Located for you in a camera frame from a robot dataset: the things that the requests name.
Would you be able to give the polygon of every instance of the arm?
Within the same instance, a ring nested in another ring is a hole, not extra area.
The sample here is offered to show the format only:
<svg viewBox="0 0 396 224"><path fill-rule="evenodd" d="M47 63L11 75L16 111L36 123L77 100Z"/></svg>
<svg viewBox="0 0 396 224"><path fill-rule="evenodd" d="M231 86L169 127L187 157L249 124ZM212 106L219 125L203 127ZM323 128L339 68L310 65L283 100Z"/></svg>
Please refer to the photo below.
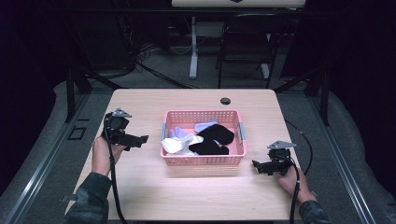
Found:
<svg viewBox="0 0 396 224"><path fill-rule="evenodd" d="M303 219L303 223L332 223L315 196L309 191L304 173L300 168L298 168L298 171L300 174L300 191L297 196L297 203L300 205L299 212ZM294 193L297 181L297 174L294 167L291 166L285 176L276 174L276 179L280 186L282 186L289 194L292 195Z"/></svg>
<svg viewBox="0 0 396 224"><path fill-rule="evenodd" d="M124 146L112 146L115 162L120 158ZM107 142L98 137L92 144L92 172L77 190L77 200L64 216L64 223L107 223L107 194L111 181L110 153Z"/></svg>

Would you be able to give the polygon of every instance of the pink basket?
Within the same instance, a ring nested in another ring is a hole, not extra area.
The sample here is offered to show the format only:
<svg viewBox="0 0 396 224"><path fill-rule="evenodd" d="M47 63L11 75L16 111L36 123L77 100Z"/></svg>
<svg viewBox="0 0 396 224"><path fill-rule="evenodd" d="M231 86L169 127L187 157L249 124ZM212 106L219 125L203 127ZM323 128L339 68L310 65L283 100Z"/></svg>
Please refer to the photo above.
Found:
<svg viewBox="0 0 396 224"><path fill-rule="evenodd" d="M161 156L169 166L176 165L238 165L247 153L245 130L239 113L235 110L203 110L203 111L167 111L163 119L162 140L168 137L176 126L187 133L196 133L196 123L208 122L215 119L218 124L234 133L233 142L227 146L229 155L216 156L175 156L168 154L161 147Z"/></svg>

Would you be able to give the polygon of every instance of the white desk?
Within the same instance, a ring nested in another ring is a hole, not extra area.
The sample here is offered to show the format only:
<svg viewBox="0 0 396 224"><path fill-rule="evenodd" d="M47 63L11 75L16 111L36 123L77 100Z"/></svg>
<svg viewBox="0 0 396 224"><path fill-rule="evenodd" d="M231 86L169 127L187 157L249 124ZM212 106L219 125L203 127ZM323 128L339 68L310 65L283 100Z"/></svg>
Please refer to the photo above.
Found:
<svg viewBox="0 0 396 224"><path fill-rule="evenodd" d="M220 99L231 99L222 105ZM291 196L273 176L259 175L252 160L269 161L267 146L290 136L270 90L118 90L106 113L122 108L133 117L126 132L149 135L141 148L123 152L117 164L122 213L127 220L287 220ZM234 166L170 167L160 156L167 110L238 110L247 155ZM294 149L291 156L298 162ZM77 187L92 168L90 154ZM119 219L112 191L109 219Z"/></svg>
<svg viewBox="0 0 396 224"><path fill-rule="evenodd" d="M305 0L243 0L235 3L231 0L173 0L172 7L304 7ZM196 45L196 21L191 21L191 65L190 78L197 78L198 52ZM268 67L262 66L268 74Z"/></svg>

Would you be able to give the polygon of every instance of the person's left hand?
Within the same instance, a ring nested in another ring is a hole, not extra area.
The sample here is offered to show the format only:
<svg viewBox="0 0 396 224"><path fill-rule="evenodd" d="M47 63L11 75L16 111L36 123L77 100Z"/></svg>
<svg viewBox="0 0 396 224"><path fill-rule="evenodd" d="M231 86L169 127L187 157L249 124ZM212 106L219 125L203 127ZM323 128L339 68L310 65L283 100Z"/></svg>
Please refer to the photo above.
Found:
<svg viewBox="0 0 396 224"><path fill-rule="evenodd" d="M111 145L115 163L125 148L126 146ZM105 176L110 172L110 152L107 141L102 136L97 137L92 143L92 171Z"/></svg>

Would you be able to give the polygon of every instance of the desk leg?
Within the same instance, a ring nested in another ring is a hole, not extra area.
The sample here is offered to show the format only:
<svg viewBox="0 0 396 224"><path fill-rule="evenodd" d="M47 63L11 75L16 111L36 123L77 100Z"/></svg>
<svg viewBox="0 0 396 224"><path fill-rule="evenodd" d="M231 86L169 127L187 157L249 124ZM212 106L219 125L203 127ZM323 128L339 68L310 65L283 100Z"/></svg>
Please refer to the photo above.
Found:
<svg viewBox="0 0 396 224"><path fill-rule="evenodd" d="M191 65L190 65L190 79L197 78L197 68L198 68L198 53L197 53L197 34L196 34L196 22L195 17L191 20Z"/></svg>

